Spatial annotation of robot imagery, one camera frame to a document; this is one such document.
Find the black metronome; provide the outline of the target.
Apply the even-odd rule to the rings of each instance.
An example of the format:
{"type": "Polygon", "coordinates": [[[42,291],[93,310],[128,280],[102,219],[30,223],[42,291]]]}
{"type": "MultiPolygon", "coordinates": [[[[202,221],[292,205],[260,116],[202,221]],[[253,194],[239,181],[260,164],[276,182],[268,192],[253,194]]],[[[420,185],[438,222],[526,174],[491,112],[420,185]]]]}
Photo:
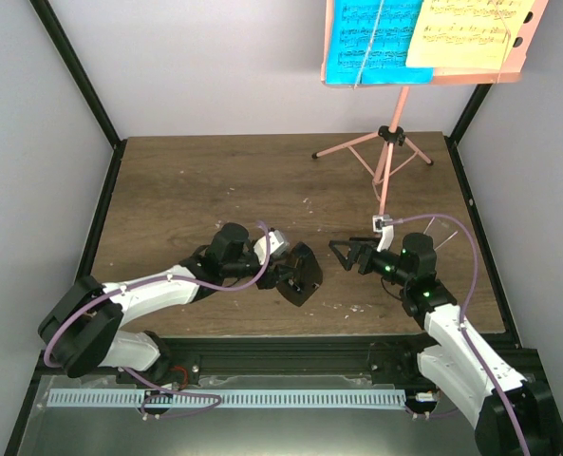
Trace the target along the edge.
{"type": "Polygon", "coordinates": [[[301,307],[323,283],[323,271],[314,252],[304,242],[298,242],[285,260],[277,264],[275,289],[290,302],[301,307]]]}

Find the pink music stand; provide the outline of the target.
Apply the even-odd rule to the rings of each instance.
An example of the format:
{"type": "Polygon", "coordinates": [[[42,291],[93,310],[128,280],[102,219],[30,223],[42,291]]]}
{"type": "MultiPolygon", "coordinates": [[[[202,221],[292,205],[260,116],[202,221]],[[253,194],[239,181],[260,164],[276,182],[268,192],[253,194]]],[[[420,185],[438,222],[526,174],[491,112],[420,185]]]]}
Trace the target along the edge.
{"type": "MultiPolygon", "coordinates": [[[[325,38],[325,52],[328,50],[328,31],[331,24],[331,14],[328,9],[332,6],[334,1],[328,2],[326,11],[326,38],[325,38]]],[[[434,77],[432,81],[426,85],[359,85],[344,86],[344,85],[327,85],[323,82],[323,65],[321,69],[321,80],[327,86],[341,86],[341,87],[364,87],[373,88],[378,86],[397,86],[400,94],[393,112],[390,122],[381,126],[378,130],[368,133],[357,139],[343,142],[328,149],[324,149],[313,153],[314,159],[320,159],[332,153],[341,150],[348,150],[354,152],[357,145],[366,143],[374,139],[381,140],[383,148],[379,161],[376,166],[368,166],[366,171],[371,176],[372,187],[379,202],[379,209],[377,215],[387,215],[386,200],[388,194],[390,177],[396,172],[396,167],[393,166],[392,160],[396,149],[402,145],[407,145],[412,151],[413,157],[420,158],[426,164],[430,164],[431,159],[411,140],[406,137],[404,130],[401,127],[401,118],[404,108],[407,103],[408,95],[411,89],[418,86],[456,86],[456,85],[472,85],[474,88],[478,84],[489,84],[491,88],[499,84],[515,83],[521,77],[521,71],[526,61],[526,54],[531,44],[540,18],[547,8],[548,4],[545,1],[532,1],[530,12],[528,12],[523,25],[521,26],[513,48],[509,52],[507,60],[499,70],[481,69],[481,68],[433,68],[434,77]]]]}

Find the yellow sheet music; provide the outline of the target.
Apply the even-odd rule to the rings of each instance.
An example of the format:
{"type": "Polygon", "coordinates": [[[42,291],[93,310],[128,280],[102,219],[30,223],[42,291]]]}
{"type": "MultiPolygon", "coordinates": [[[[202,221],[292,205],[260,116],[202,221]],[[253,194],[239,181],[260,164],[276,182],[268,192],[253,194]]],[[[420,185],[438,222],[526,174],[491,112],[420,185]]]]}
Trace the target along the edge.
{"type": "Polygon", "coordinates": [[[499,70],[533,5],[521,0],[424,1],[405,65],[499,70]]]}

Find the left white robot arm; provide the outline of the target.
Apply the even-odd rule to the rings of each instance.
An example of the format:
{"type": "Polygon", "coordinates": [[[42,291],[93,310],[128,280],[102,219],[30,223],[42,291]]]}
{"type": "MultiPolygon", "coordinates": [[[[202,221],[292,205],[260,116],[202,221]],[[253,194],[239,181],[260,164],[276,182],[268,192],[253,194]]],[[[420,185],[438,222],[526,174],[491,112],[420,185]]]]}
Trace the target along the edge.
{"type": "Polygon", "coordinates": [[[106,283],[81,277],[38,327],[46,344],[44,363],[70,378],[121,368],[161,383],[171,372],[169,349],[154,332],[126,332],[123,326],[216,292],[273,288],[281,279],[277,263],[289,247],[278,230],[265,229],[252,240],[244,226],[228,222],[209,244],[161,273],[106,283]]]}

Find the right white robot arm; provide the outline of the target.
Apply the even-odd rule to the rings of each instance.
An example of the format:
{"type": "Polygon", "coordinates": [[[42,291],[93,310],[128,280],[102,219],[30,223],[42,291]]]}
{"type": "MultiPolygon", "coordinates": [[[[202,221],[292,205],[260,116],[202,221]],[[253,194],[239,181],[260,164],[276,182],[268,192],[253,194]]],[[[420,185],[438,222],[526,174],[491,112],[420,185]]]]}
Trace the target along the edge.
{"type": "Polygon", "coordinates": [[[427,378],[439,387],[472,425],[480,454],[560,454],[550,388],[529,381],[467,320],[437,277],[430,236],[406,235],[399,253],[381,250],[369,238],[333,240],[328,246],[345,270],[375,273],[382,283],[400,286],[404,311],[435,341],[403,354],[400,374],[409,382],[427,378]]]}

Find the blue sheet music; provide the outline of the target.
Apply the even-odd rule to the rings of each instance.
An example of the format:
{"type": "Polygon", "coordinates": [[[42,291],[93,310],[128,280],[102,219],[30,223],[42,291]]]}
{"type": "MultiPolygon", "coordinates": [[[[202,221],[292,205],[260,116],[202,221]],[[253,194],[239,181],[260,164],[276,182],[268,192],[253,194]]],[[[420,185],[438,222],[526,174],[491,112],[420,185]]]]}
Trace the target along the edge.
{"type": "Polygon", "coordinates": [[[421,1],[334,1],[324,54],[329,86],[426,85],[432,67],[406,64],[421,1]]]}

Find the black aluminium frame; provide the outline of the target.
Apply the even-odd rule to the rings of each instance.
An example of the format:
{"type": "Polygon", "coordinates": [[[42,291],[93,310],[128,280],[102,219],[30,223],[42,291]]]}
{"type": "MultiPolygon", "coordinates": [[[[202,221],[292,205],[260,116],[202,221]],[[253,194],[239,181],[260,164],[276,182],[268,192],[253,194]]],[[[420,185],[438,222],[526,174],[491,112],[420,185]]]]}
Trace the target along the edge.
{"type": "MultiPolygon", "coordinates": [[[[114,188],[122,169],[126,142],[120,138],[113,126],[51,4],[48,1],[34,1],[31,5],[112,147],[103,190],[78,268],[79,274],[86,274],[91,271],[95,261],[114,188]]],[[[505,328],[502,333],[487,333],[484,338],[493,348],[498,349],[504,358],[517,362],[533,378],[545,380],[546,374],[537,351],[524,348],[520,341],[459,153],[459,143],[475,119],[490,89],[489,84],[476,86],[452,133],[445,137],[445,147],[454,167],[505,328]]],[[[180,357],[183,361],[196,359],[202,371],[225,371],[244,375],[263,373],[265,375],[348,376],[357,370],[369,368],[368,357],[374,354],[383,362],[381,366],[372,370],[374,379],[384,384],[414,390],[427,385],[425,381],[416,377],[415,353],[428,340],[424,335],[406,334],[169,337],[166,341],[174,356],[180,357]]]]}

